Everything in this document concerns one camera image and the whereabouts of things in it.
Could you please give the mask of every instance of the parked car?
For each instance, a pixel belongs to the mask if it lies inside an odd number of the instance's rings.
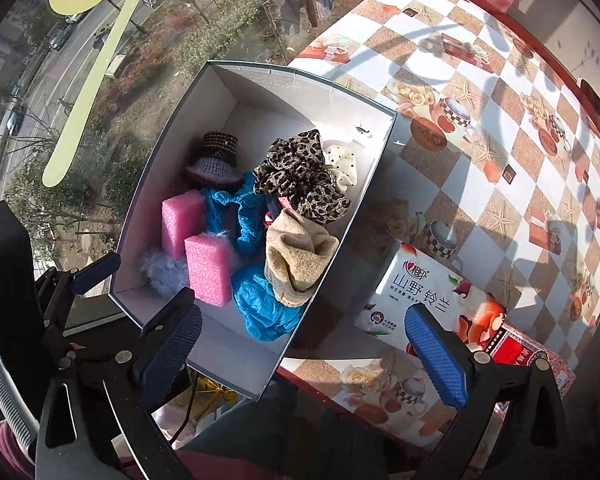
[[[22,91],[22,86],[17,83],[13,83],[11,88],[9,88],[9,94],[11,97],[20,97],[20,92]]]
[[[72,14],[71,16],[67,16],[64,20],[69,24],[80,23],[88,14],[85,12],[78,12],[78,14]]]
[[[56,31],[56,33],[49,40],[49,45],[54,50],[60,50],[64,47],[64,44],[69,40],[69,36],[71,36],[71,27],[61,28]]]
[[[7,131],[11,137],[18,135],[20,127],[22,126],[22,121],[24,121],[24,113],[25,109],[22,105],[18,105],[11,109],[11,113],[7,119]]]
[[[107,39],[107,36],[111,32],[111,27],[109,27],[109,23],[105,27],[102,27],[98,33],[94,33],[93,37],[93,47],[96,50],[102,50],[104,46],[104,42]]]

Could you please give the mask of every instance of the knit hat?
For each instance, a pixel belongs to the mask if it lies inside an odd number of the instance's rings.
[[[197,186],[235,190],[241,179],[234,169],[238,138],[225,132],[209,132],[196,152],[198,160],[187,166],[186,173]]]
[[[235,168],[235,149],[237,145],[238,138],[232,134],[226,132],[209,132],[203,137],[202,144],[198,148],[196,155],[217,158]]]
[[[211,156],[201,156],[192,166],[187,166],[185,171],[202,187],[232,190],[240,187],[242,181],[227,162]]]
[[[276,299],[287,306],[307,302],[338,244],[321,225],[283,209],[267,230],[264,265]]]

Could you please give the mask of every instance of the blue fabric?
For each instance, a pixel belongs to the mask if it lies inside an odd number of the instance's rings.
[[[276,300],[264,277],[264,264],[237,270],[231,278],[234,300],[244,316],[244,327],[258,341],[273,341],[291,332],[300,322],[304,306],[286,306]]]
[[[253,192],[254,174],[245,173],[242,179],[242,187],[234,194],[215,189],[202,190],[206,205],[206,229],[215,234],[224,230],[224,215],[231,204],[236,204],[240,234],[235,240],[235,249],[241,256],[253,256],[264,238],[263,220],[267,205],[264,195]]]

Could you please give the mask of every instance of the cable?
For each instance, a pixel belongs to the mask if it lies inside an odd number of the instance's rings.
[[[184,428],[186,427],[187,423],[189,422],[189,416],[191,415],[191,407],[193,406],[193,399],[196,398],[196,389],[198,387],[198,377],[199,377],[199,372],[196,372],[196,376],[195,378],[191,377],[191,369],[189,367],[187,367],[187,373],[189,374],[189,380],[191,381],[191,397],[189,399],[189,405],[187,406],[187,416],[184,418],[184,421],[182,422],[182,424],[180,425],[180,427],[178,428],[178,431],[176,431],[173,436],[169,439],[169,444],[173,444],[176,439],[180,436],[180,434],[182,433],[182,430],[184,430]]]

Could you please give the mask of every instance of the red package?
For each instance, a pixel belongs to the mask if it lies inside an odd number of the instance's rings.
[[[576,375],[556,352],[542,346],[538,341],[531,339],[507,323],[503,323],[496,335],[493,336],[486,352],[497,363],[509,365],[529,366],[536,358],[545,358],[549,361],[554,373],[560,398],[564,397],[576,378]],[[508,402],[498,402],[494,411],[504,418],[507,413],[507,405]]]

